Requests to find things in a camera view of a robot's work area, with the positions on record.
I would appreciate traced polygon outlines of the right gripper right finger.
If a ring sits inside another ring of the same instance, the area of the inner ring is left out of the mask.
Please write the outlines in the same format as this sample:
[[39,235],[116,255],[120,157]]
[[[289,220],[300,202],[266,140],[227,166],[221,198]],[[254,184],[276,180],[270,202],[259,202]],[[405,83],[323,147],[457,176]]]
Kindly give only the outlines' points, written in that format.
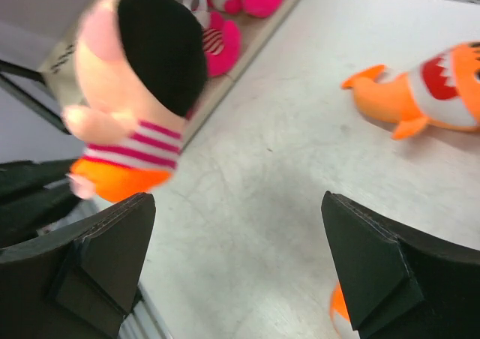
[[479,252],[327,192],[322,219],[355,338],[479,336]]

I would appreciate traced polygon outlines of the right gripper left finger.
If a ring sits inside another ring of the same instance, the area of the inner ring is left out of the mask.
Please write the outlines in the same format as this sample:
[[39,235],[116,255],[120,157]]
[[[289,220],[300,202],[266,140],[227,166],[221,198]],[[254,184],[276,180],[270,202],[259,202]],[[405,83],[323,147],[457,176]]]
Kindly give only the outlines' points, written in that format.
[[155,221],[138,193],[1,249],[2,338],[116,338],[131,312]]

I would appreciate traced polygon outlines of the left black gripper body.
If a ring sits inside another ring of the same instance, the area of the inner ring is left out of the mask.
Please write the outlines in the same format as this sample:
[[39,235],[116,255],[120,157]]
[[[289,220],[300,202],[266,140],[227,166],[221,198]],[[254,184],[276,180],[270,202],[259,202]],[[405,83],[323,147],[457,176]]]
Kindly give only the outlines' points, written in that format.
[[75,159],[1,164],[1,246],[32,239],[80,203],[67,181]]

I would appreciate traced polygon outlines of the black haired doll plush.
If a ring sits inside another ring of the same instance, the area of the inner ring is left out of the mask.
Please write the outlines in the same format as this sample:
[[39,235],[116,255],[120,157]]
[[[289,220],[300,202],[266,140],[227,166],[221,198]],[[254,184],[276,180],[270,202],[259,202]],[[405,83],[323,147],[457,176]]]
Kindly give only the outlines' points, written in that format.
[[68,173],[73,193],[117,203],[171,179],[208,79],[192,12],[176,0],[96,0],[80,20],[73,64],[85,100],[63,110],[85,144]]

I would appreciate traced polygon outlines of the white pink glasses plush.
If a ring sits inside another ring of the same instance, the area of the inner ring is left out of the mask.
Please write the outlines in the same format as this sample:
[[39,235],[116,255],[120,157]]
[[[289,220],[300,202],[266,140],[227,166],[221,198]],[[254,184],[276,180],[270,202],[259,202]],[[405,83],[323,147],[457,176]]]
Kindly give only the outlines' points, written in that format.
[[231,19],[209,10],[208,0],[182,0],[202,26],[202,48],[208,75],[219,77],[229,72],[239,59],[242,34]]

